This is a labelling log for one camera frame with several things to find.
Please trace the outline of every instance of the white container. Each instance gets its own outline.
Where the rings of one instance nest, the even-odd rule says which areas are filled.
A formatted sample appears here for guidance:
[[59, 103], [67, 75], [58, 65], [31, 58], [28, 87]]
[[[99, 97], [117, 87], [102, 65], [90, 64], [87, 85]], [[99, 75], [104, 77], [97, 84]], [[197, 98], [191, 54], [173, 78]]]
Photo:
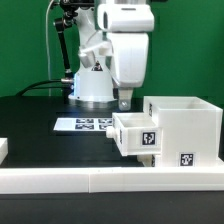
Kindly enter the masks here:
[[143, 113], [114, 113], [113, 119], [123, 156], [153, 155], [156, 167], [215, 166], [219, 161], [222, 109], [199, 98], [144, 97]]

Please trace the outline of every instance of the cable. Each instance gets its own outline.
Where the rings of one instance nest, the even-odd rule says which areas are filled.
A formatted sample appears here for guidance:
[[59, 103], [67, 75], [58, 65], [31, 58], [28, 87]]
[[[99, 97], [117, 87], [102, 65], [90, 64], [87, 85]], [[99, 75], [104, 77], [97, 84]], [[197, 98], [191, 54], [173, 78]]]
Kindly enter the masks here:
[[36, 86], [40, 86], [40, 85], [44, 85], [44, 84], [51, 84], [51, 83], [61, 83], [61, 80], [59, 79], [55, 79], [55, 80], [47, 80], [47, 81], [42, 81], [42, 82], [37, 82], [37, 83], [34, 83], [32, 85], [29, 85], [28, 87], [26, 87], [25, 89], [19, 91], [16, 96], [22, 96], [26, 91], [30, 90], [30, 89], [33, 89], [34, 87]]
[[50, 47], [49, 47], [49, 30], [48, 30], [48, 25], [49, 25], [49, 12], [51, 9], [52, 4], [54, 3], [54, 0], [51, 0], [47, 11], [46, 11], [46, 24], [45, 24], [45, 29], [46, 29], [46, 49], [47, 49], [47, 65], [48, 65], [48, 79], [51, 80], [51, 56], [50, 56]]
[[22, 96], [24, 93], [30, 90], [40, 90], [40, 89], [70, 89], [69, 87], [66, 86], [47, 86], [47, 87], [34, 87], [30, 89], [26, 89], [23, 92], [19, 92], [16, 94], [16, 96]]

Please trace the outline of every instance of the green background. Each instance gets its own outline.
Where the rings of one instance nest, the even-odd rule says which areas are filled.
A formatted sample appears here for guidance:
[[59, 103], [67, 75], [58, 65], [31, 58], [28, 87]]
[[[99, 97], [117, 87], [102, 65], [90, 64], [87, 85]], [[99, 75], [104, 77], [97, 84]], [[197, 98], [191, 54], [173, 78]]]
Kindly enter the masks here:
[[[45, 14], [48, 0], [1, 0], [0, 96], [48, 79]], [[169, 0], [152, 3], [156, 26], [150, 34], [147, 74], [135, 97], [198, 96], [224, 107], [224, 1]], [[64, 76], [60, 46], [50, 12], [52, 78]], [[78, 31], [66, 30], [73, 71], [79, 66]], [[47, 94], [35, 91], [32, 94]]]

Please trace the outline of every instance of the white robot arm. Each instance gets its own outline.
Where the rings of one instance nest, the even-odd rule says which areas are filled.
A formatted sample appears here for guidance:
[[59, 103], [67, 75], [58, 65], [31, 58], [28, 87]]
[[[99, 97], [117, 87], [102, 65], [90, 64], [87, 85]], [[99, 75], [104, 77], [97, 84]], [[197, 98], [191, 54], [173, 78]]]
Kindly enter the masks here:
[[129, 110], [133, 88], [145, 78], [149, 38], [154, 16], [147, 4], [101, 4], [98, 25], [111, 42], [107, 66], [119, 89], [119, 108]]
[[[75, 8], [80, 3], [60, 2], [65, 11], [73, 7], [80, 35], [81, 64], [74, 76], [70, 102], [104, 108], [116, 102], [113, 97], [115, 87], [118, 88], [120, 110], [129, 110], [133, 88], [141, 87], [145, 78], [149, 47], [147, 32], [154, 29], [150, 6], [145, 0], [122, 1], [125, 2], [122, 4], [116, 0], [103, 0], [95, 2], [94, 12], [93, 8], [84, 7], [87, 3]], [[94, 20], [99, 27], [97, 31]]]

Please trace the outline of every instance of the black table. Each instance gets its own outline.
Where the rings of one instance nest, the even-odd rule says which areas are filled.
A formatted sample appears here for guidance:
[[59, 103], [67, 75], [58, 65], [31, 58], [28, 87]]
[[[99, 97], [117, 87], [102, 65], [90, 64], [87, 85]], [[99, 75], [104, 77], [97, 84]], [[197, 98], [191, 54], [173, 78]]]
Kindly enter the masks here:
[[[142, 101], [135, 100], [133, 111], [141, 109]], [[122, 158], [105, 133], [53, 131], [58, 117], [106, 118], [112, 111], [74, 108], [60, 97], [0, 98], [0, 136], [9, 141], [1, 167], [142, 166], [136, 157]], [[223, 223], [223, 210], [224, 192], [0, 195], [0, 223], [9, 224], [216, 224]]]

